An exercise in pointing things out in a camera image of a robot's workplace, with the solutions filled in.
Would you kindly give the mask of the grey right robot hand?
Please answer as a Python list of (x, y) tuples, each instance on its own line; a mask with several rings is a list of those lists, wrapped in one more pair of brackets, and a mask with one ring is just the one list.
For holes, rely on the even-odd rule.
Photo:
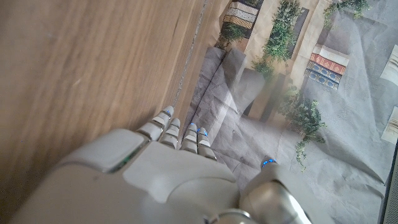
[(136, 131), (114, 129), (64, 157), (12, 223), (331, 223), (273, 158), (240, 190), (205, 128), (179, 137), (171, 106)]

